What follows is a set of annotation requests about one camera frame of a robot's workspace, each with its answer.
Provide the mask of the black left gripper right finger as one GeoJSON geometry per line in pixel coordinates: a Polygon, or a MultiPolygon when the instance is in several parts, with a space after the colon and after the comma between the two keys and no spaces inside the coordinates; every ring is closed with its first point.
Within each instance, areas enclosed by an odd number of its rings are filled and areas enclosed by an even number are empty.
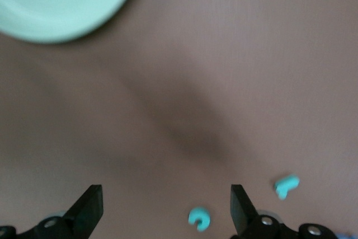
{"type": "Polygon", "coordinates": [[[298,239],[298,233],[268,214],[259,214],[242,185],[230,189],[230,215],[236,234],[230,239],[298,239]]]}

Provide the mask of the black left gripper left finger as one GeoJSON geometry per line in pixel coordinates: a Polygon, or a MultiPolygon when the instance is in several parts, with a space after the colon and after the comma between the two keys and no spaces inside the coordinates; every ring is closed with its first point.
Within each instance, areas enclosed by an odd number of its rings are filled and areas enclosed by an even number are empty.
{"type": "Polygon", "coordinates": [[[101,185],[91,185],[62,217],[49,217],[16,239],[89,239],[103,216],[101,185]]]}

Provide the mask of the teal foam letter c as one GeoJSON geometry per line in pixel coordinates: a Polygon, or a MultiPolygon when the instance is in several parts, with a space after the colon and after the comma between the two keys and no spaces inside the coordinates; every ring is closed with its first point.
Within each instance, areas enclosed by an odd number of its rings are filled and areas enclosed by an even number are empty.
{"type": "Polygon", "coordinates": [[[211,223],[211,215],[206,208],[196,207],[191,209],[188,216],[188,224],[195,226],[198,232],[206,231],[211,223]]]}

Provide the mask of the teal foam letter l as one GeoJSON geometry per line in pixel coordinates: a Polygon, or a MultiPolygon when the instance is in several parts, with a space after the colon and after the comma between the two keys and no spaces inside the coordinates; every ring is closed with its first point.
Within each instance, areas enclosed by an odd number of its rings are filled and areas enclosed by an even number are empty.
{"type": "Polygon", "coordinates": [[[285,200],[288,193],[299,186],[300,178],[297,175],[289,175],[279,179],[274,184],[275,193],[280,200],[285,200]]]}

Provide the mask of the brown table cover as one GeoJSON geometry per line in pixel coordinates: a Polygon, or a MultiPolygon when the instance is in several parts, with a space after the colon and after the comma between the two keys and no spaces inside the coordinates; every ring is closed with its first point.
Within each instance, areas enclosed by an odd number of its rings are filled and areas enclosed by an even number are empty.
{"type": "Polygon", "coordinates": [[[229,239],[233,184],[292,229],[358,235],[358,0],[128,0],[70,43],[0,34],[0,225],[92,184],[91,239],[229,239]]]}

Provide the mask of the light green plate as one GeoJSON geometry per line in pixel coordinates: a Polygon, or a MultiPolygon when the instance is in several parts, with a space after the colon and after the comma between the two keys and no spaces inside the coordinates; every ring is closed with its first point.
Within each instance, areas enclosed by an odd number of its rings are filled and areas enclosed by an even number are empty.
{"type": "Polygon", "coordinates": [[[126,0],[0,0],[0,33],[32,43],[63,43],[95,31],[126,0]]]}

